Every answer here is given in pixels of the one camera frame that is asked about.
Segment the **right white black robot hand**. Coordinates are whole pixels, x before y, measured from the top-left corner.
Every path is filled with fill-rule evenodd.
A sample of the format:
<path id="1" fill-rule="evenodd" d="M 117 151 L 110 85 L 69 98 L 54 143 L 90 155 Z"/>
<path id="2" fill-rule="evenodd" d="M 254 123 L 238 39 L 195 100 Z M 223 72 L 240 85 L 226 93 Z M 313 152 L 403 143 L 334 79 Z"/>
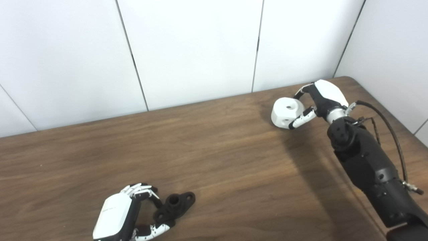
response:
<path id="1" fill-rule="evenodd" d="M 293 98 L 299 100 L 306 93 L 310 95 L 315 105 L 305 109 L 293 119 L 287 125 L 288 129 L 296 129 L 316 117 L 324 119 L 331 125 L 336 119 L 346 116 L 349 104 L 341 90 L 333 83 L 326 80 L 312 82 L 301 87 Z"/>

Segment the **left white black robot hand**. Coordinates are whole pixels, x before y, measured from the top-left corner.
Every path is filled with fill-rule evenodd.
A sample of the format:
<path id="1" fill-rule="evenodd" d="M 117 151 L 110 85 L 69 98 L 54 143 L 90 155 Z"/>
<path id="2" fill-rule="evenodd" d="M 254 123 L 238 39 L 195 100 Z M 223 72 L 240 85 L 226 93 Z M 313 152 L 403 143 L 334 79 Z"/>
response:
<path id="1" fill-rule="evenodd" d="M 108 197 L 95 224 L 92 238 L 95 241 L 150 241 L 175 226 L 174 220 L 152 225 L 136 226 L 141 202 L 150 200 L 160 209 L 161 199 L 157 188 L 147 183 L 127 185 Z"/>

